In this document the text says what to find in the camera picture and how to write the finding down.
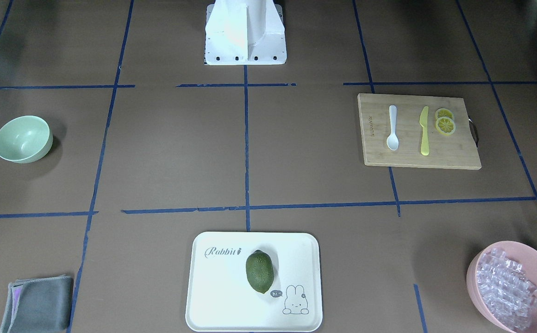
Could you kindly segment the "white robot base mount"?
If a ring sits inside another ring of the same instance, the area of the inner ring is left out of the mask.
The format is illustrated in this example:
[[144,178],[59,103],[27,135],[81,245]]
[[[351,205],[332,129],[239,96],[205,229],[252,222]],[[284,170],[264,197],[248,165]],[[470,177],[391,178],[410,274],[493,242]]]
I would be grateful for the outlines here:
[[206,8],[205,64],[282,65],[287,60],[281,4],[216,0]]

